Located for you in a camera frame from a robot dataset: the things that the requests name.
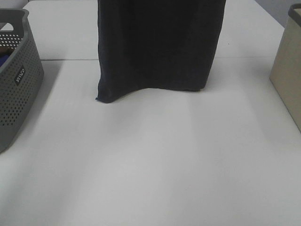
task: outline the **blue item in basket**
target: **blue item in basket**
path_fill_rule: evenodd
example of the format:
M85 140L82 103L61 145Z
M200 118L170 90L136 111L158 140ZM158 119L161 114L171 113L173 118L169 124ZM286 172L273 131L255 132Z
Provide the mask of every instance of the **blue item in basket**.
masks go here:
M0 67L5 63L5 61L7 61L8 58L9 58L9 55L4 55L4 56L0 57Z

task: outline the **basket label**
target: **basket label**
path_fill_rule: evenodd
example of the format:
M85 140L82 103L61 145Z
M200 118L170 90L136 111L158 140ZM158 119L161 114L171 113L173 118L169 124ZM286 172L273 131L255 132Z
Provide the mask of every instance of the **basket label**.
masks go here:
M20 84L20 82L22 81L24 75L25 75L25 68L24 66L22 65L22 67L20 68L18 74L16 75L15 77L15 83L16 85L18 86Z

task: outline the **table surface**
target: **table surface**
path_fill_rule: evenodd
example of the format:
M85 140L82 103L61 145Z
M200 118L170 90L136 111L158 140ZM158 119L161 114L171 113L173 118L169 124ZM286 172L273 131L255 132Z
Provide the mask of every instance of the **table surface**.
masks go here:
M41 59L98 59L97 1L25 7ZM216 57L274 57L283 27L254 0L227 0Z
M72 60L43 61L37 99L0 154L0 225L300 226L301 133L269 81L283 28L257 3L228 0L204 90L103 104L96 25L75 25L96 20L95 4L26 6L41 57Z

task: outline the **beige storage box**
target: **beige storage box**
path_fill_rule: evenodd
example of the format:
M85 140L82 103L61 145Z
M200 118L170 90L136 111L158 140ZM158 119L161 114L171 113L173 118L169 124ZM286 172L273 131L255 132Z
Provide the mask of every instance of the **beige storage box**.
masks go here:
M301 4L288 15L270 79L301 130Z

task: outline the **gray plastic basket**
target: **gray plastic basket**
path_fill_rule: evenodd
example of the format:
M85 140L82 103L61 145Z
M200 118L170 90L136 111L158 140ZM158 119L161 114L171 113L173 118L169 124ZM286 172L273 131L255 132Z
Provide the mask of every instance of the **gray plastic basket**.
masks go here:
M0 45L15 51L0 67L0 152L12 142L39 91L44 71L24 9L0 9Z

